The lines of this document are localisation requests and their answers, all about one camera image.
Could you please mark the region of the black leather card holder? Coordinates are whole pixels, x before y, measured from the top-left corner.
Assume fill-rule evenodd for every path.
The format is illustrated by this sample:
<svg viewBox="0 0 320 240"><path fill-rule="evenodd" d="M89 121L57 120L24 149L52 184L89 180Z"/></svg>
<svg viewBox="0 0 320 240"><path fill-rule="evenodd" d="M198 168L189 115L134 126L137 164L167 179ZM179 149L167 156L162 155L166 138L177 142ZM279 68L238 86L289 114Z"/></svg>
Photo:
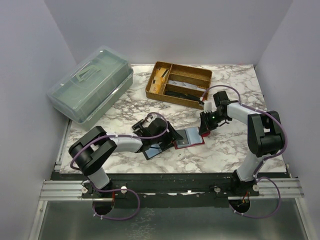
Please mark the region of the black leather card holder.
<svg viewBox="0 0 320 240"><path fill-rule="evenodd" d="M143 151L142 153L143 153L146 160L150 160L150 159L154 158L155 156L161 154L162 152L170 149L172 146L173 145L170 144L164 148L161 148L159 144L154 144L149 149L147 149L146 151Z"/></svg>

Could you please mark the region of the red leather card holder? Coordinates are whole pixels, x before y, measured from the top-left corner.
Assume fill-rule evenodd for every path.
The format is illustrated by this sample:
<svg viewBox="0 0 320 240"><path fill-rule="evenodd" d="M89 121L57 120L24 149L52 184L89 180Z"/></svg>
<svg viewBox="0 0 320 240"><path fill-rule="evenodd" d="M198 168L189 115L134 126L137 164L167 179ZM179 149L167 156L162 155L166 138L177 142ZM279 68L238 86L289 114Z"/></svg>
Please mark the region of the red leather card holder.
<svg viewBox="0 0 320 240"><path fill-rule="evenodd" d="M186 130L187 133L187 137L189 140L189 145L183 148L177 148L176 147L176 141L174 142L174 148L176 150L178 149L184 149L184 148L190 148L190 147L194 147L194 146L199 146L199 145L204 145L205 141L204 138L199 135L199 127L189 127L189 128L185 128L182 130Z"/></svg>

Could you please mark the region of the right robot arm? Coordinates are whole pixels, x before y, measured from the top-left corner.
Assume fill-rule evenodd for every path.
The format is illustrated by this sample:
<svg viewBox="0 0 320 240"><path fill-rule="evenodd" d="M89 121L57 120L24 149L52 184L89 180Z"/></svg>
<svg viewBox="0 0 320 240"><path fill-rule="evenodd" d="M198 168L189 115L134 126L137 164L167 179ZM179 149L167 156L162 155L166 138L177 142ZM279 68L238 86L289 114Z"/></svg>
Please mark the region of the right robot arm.
<svg viewBox="0 0 320 240"><path fill-rule="evenodd" d="M242 193L256 184L256 177L265 162L281 155L287 146L287 135L276 111L262 111L249 107L240 100L230 100L225 91L213 95L212 103L199 98L203 106L200 113L199 135L204 137L225 123L237 120L247 126L247 153L243 163L234 171L228 185L234 194Z"/></svg>

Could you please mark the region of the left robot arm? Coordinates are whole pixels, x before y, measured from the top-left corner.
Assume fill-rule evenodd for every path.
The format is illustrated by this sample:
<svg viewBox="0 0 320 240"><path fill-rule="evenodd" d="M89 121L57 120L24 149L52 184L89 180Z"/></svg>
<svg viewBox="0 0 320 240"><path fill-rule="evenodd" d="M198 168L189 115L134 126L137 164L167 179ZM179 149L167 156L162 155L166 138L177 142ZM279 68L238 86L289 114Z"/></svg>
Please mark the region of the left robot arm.
<svg viewBox="0 0 320 240"><path fill-rule="evenodd" d="M110 178L103 169L103 164L113 153L143 153L147 159L152 158L174 146L176 140L183 137L172 125L160 118L142 119L131 128L130 135L108 134L101 126L95 126L68 150L77 167L99 190L111 188Z"/></svg>

